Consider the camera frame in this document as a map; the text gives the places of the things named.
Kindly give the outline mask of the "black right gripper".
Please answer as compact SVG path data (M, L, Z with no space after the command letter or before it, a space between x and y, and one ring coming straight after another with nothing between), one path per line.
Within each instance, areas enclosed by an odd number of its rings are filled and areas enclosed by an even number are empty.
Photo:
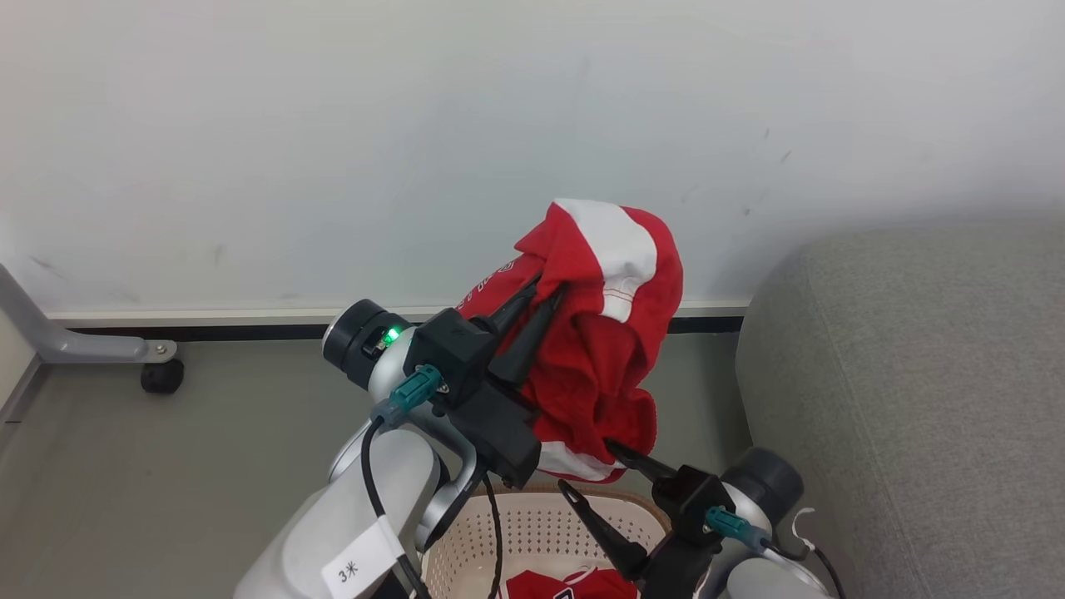
M668 517L661 543L648 550L628 541L570 482L557 482L567 504L581 520L602 554L628 582L640 582L642 598L692 598L721 551L723 536L706 523L714 507L733 508L723 482L689 465L677 469L655 460L613 438L604 443L615 459L651 483L651 500Z

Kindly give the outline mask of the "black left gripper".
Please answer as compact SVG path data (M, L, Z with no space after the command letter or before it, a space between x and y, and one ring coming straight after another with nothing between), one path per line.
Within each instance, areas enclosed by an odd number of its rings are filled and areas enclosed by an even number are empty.
M437 393L429 400L435 405L435 412L453 412L479 390L484 371L499 346L496 336L517 330L508 349L502 350L491 361L492 378L510 389L520 389L528 381L537 353L567 294L567 285L559 285L518 327L518 321L535 300L540 278L532 277L490 317L465 319L456 309L446 308L414 327L404 358L404 374L410 375L424 365L437 369L441 381Z

